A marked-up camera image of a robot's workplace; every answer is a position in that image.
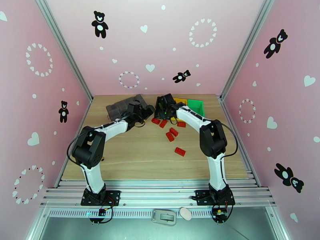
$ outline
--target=heart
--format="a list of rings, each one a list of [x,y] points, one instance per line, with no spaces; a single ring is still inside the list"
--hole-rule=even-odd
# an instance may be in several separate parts
[[[28,139],[28,145],[29,146],[35,146],[37,144],[39,144],[40,141],[39,141],[39,135],[37,132],[33,132],[32,135],[31,135],[31,138]]]
[[[140,30],[142,30],[144,33],[147,33],[148,26],[147,25],[140,26]]]
[[[2,11],[0,11],[0,20],[6,21],[6,22],[8,21],[6,14]]]
[[[309,75],[306,75],[304,77],[304,86],[311,86],[314,82],[316,82],[316,79],[314,77],[310,77]]]
[[[267,128],[276,129],[278,124],[274,121],[273,117],[269,117],[267,121]]]
[[[146,69],[149,71],[149,72],[152,72],[155,68],[155,65],[154,64],[147,64],[146,65]]]
[[[291,214],[290,214],[290,218],[291,218],[292,220],[294,220],[296,223],[298,222],[298,218],[297,218],[297,216],[296,216],[295,213],[291,213]]]

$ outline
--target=gray floor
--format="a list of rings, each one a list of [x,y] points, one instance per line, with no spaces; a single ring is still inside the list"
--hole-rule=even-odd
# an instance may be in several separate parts
[[[87,218],[50,218],[43,240],[273,240],[265,208],[234,208],[229,220],[217,225],[210,218],[177,219],[164,226],[149,219],[112,219],[91,225]]]

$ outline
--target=green bin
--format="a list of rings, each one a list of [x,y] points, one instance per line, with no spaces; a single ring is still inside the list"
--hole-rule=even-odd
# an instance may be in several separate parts
[[[199,100],[188,100],[188,107],[196,112],[197,114],[201,115],[202,117],[204,117],[204,105],[203,105],[203,101],[199,101]]]

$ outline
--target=black teddy bear decal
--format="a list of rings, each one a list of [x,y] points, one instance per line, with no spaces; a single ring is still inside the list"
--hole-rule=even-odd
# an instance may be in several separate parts
[[[276,175],[281,178],[283,181],[282,183],[286,186],[293,186],[294,189],[298,192],[301,193],[302,187],[304,186],[304,183],[302,180],[299,180],[293,176],[293,172],[290,167],[287,169],[284,168],[281,164],[277,163],[276,167],[279,169],[274,169],[274,172]]]
[[[266,49],[263,52],[264,54],[268,53],[266,58],[270,58],[274,54],[274,52],[278,53],[281,46],[280,43],[286,40],[287,38],[288,38],[288,35],[284,31],[284,29],[280,31],[277,38],[275,37],[271,38],[270,44],[266,47]]]
[[[60,122],[67,122],[67,115],[69,114],[69,111],[67,109],[67,102],[61,101],[61,108],[59,109],[60,113]]]
[[[179,72],[177,76],[174,76],[172,79],[175,83],[179,83],[180,81],[185,81],[186,77],[190,76],[190,72],[186,70],[184,73]]]
[[[99,37],[101,34],[102,38],[106,38],[106,30],[108,30],[108,25],[104,22],[104,13],[94,11],[93,12],[96,20],[91,23],[92,26],[95,26],[96,36]]]

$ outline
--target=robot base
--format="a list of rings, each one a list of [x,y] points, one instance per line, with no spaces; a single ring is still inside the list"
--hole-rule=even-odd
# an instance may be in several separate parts
[[[209,190],[196,190],[196,196],[194,200],[197,201],[197,205],[235,205],[234,197],[232,195],[229,185],[226,185],[222,190],[215,190],[209,184]]]
[[[109,204],[113,204],[113,206],[118,206],[119,205],[119,200],[120,200],[120,193],[121,191],[119,190],[106,190],[106,185],[103,186],[103,188],[100,190],[99,193],[95,194],[89,191],[87,188],[83,192],[82,200],[81,200],[81,205],[82,206],[101,206],[105,204],[106,206],[109,206]]]

